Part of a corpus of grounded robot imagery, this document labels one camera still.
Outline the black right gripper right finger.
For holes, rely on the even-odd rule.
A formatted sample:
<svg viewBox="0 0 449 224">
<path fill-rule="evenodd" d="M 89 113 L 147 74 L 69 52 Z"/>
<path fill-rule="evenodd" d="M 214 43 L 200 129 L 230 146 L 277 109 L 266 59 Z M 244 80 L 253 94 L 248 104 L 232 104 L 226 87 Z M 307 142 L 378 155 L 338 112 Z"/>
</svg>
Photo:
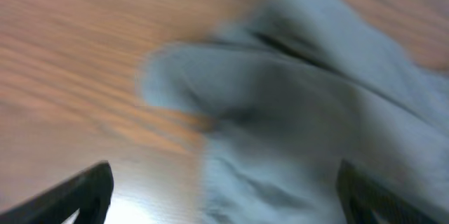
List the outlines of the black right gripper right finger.
<svg viewBox="0 0 449 224">
<path fill-rule="evenodd" d="M 342 160 L 336 190 L 350 224 L 439 224 L 442 209 Z"/>
</svg>

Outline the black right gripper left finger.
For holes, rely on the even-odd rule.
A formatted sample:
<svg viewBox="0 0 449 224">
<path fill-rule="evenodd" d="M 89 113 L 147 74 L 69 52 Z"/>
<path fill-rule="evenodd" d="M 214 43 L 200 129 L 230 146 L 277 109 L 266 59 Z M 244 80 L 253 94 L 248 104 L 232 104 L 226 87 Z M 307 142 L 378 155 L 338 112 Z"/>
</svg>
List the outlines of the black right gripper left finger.
<svg viewBox="0 0 449 224">
<path fill-rule="evenodd" d="M 1 214 L 2 223 L 103 224 L 111 204 L 114 178 L 109 162 L 96 163 L 70 179 Z"/>
</svg>

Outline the grey shorts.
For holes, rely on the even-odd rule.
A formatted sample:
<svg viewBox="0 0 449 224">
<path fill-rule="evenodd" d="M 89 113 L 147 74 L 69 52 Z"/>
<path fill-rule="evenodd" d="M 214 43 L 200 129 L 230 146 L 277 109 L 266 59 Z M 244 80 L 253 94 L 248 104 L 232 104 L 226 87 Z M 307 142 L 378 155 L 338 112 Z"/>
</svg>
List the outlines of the grey shorts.
<svg viewBox="0 0 449 224">
<path fill-rule="evenodd" d="M 343 223 L 340 162 L 448 208 L 448 78 L 342 0 L 268 0 L 203 43 L 163 47 L 150 104 L 211 121 L 202 223 Z"/>
</svg>

